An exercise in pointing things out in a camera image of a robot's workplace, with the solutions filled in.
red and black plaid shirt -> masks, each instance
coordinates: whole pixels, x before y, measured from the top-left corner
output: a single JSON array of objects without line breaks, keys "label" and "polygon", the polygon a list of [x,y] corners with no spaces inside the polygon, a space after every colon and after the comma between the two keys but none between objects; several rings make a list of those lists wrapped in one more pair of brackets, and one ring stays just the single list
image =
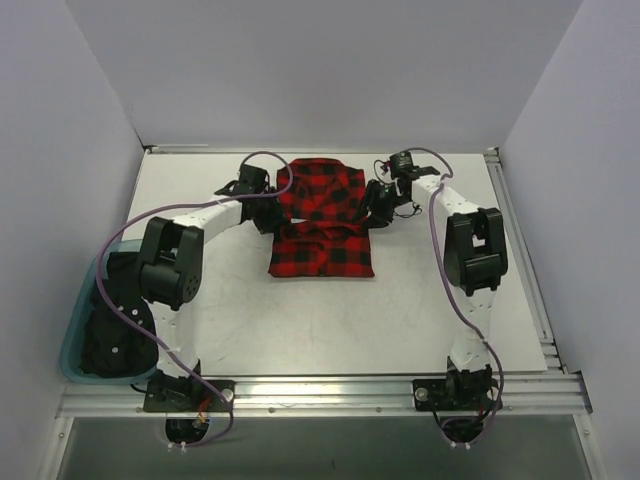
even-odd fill
[{"label": "red and black plaid shirt", "polygon": [[[369,232],[352,222],[364,196],[364,172],[330,158],[291,162],[293,185],[280,196],[285,215],[306,220],[274,235],[269,273],[274,277],[373,277]],[[278,188],[289,180],[278,171]]]}]

plastic bin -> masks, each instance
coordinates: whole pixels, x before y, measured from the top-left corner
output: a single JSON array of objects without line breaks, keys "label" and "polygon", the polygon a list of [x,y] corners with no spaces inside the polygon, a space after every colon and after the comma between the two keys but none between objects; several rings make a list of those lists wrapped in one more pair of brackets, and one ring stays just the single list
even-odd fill
[{"label": "plastic bin", "polygon": [[[140,251],[141,240],[128,240],[113,244],[108,252],[138,252]],[[103,266],[103,274],[106,275],[106,261]],[[95,374],[84,373],[80,370],[80,359],[82,355],[82,344],[84,341],[84,327],[91,316],[92,307],[90,303],[91,291],[95,282],[96,260],[93,261],[84,279],[76,305],[71,315],[71,322],[67,329],[62,350],[60,352],[60,369],[65,377],[74,383],[84,383],[90,385],[128,385],[147,380],[155,371],[156,367],[142,375],[135,377],[102,378]]]}]

white table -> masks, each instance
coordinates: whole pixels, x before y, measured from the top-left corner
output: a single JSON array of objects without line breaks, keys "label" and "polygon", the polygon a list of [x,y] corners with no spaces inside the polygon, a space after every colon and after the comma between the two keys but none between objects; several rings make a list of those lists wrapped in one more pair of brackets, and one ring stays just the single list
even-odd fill
[{"label": "white table", "polygon": [[[147,154],[129,218],[164,204],[206,201],[236,178],[244,154]],[[373,161],[388,154],[288,153],[338,158],[372,178]],[[415,155],[421,166],[436,159]],[[470,201],[497,206],[482,155],[447,155],[451,186]],[[252,160],[269,170],[270,157]],[[169,218],[178,212],[167,212]],[[205,279],[195,300],[197,352],[208,376],[443,373],[459,320],[436,271],[426,213],[370,232],[373,279],[275,279],[267,273],[270,235],[251,222],[210,242]],[[140,238],[144,223],[124,238]],[[440,222],[444,243],[444,222]],[[509,272],[495,299],[490,341],[505,371],[547,366],[523,284],[509,248]]]}]

white wall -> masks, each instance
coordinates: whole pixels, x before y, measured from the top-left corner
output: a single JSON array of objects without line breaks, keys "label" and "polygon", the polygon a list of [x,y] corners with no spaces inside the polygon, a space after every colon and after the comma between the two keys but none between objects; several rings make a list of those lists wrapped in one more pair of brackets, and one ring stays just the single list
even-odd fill
[{"label": "white wall", "polygon": [[67,0],[145,144],[502,145],[580,0]]},{"label": "white wall", "polygon": [[613,479],[640,471],[640,2],[585,0],[502,150]]},{"label": "white wall", "polygon": [[34,478],[81,280],[142,151],[62,0],[0,4],[2,478]]}]

gray floor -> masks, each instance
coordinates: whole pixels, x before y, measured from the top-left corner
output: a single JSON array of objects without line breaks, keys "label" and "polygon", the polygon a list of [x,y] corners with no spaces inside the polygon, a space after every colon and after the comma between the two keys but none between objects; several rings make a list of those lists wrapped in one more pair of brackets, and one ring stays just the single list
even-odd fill
[{"label": "gray floor", "polygon": [[451,450],[429,417],[239,419],[226,440],[186,454],[167,451],[162,426],[77,420],[60,478],[589,478],[570,416],[498,418],[469,452]]}]

